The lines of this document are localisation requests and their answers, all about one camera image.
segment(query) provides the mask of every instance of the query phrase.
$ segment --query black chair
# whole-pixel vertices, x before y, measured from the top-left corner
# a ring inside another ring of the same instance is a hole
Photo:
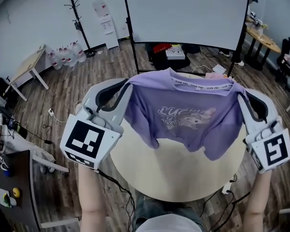
[[[290,77],[290,63],[284,59],[285,54],[290,53],[290,37],[282,41],[281,55],[277,58],[277,64],[280,67],[280,70],[277,70],[275,73],[275,81],[282,81],[285,84],[285,89],[290,92],[288,86],[287,76]]]

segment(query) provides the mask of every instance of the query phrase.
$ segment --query round table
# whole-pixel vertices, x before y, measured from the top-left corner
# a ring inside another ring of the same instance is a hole
[[[243,125],[238,138],[218,160],[210,161],[202,147],[189,152],[182,143],[158,139],[160,147],[148,147],[129,123],[111,151],[119,173],[141,193],[168,202],[190,202],[204,198],[223,187],[239,168],[245,145]]]

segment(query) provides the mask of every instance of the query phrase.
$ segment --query person's foot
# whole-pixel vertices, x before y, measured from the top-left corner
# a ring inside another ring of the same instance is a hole
[[[51,173],[51,174],[55,171],[55,169],[54,169],[54,168],[51,168],[51,167],[47,167],[47,170],[48,170],[49,173]]]
[[[46,174],[46,167],[43,165],[40,165],[40,172],[43,174]]]
[[[222,54],[222,55],[224,55],[224,56],[226,56],[226,57],[230,57],[230,54],[229,53],[228,54],[225,54],[223,51],[219,51],[219,53]]]
[[[239,63],[235,63],[235,64],[237,64],[239,66],[244,66],[245,65],[243,61],[240,61]]]

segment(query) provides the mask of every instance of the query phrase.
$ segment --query yellow object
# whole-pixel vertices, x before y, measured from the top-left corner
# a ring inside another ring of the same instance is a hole
[[[18,188],[13,188],[13,195],[16,197],[16,198],[19,198],[20,197],[20,191]]]

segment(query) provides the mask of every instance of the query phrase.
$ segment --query white wall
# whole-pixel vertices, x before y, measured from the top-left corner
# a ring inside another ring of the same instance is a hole
[[[259,3],[253,3],[250,8],[257,14],[257,17],[268,25],[264,34],[271,37],[281,47],[282,40],[290,37],[290,0],[258,0]],[[246,36],[246,40],[251,42],[251,37]],[[280,54],[270,52],[268,60],[274,68],[277,68],[276,60]]]
[[[90,47],[105,43],[101,26],[92,7],[93,0],[79,0],[77,7]],[[104,0],[113,17],[118,38],[129,35],[124,0]],[[87,46],[74,27],[69,0],[6,0],[0,5],[0,77],[11,77],[17,67],[41,44],[56,50],[78,40]]]

